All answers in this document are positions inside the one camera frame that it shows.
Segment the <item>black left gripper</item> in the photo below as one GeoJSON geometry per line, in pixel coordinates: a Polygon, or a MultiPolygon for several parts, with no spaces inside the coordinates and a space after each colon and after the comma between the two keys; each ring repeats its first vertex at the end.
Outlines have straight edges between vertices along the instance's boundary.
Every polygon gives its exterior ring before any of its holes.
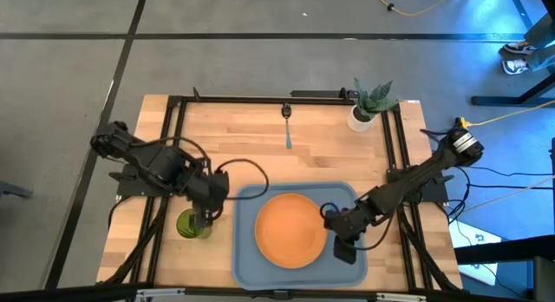
{"type": "Polygon", "coordinates": [[[206,224],[212,224],[222,214],[224,200],[229,194],[229,174],[217,171],[210,178],[206,175],[194,176],[190,181],[190,201],[193,207],[204,209],[198,213],[190,209],[189,227],[204,229],[206,224]]]}

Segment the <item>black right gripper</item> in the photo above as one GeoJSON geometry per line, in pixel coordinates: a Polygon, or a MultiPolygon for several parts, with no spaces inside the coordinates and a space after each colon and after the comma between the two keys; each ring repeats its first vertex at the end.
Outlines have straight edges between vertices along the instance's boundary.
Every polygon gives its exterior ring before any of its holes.
{"type": "Polygon", "coordinates": [[[356,241],[366,231],[369,225],[369,215],[360,207],[335,210],[328,208],[323,212],[324,227],[333,231],[338,238],[334,238],[333,255],[336,259],[351,265],[356,263],[356,241]]]}

